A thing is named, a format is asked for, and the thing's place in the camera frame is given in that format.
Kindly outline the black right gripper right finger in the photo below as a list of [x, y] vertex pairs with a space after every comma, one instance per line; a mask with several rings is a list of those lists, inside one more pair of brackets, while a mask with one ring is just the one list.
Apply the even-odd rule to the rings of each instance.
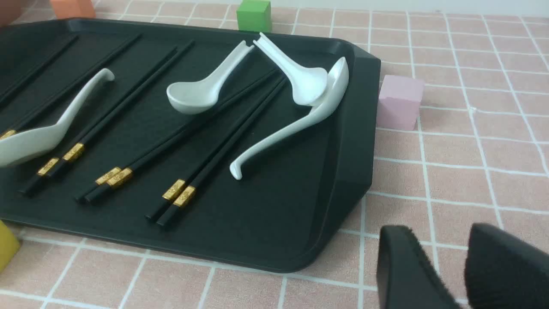
[[465, 289], [473, 309], [546, 309], [549, 256], [498, 227], [472, 225]]

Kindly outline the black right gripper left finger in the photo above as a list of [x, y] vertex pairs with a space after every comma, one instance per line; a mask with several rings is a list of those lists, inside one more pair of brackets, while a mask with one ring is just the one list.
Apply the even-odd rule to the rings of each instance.
[[403, 225], [380, 230], [377, 288], [381, 309], [459, 309], [413, 231]]

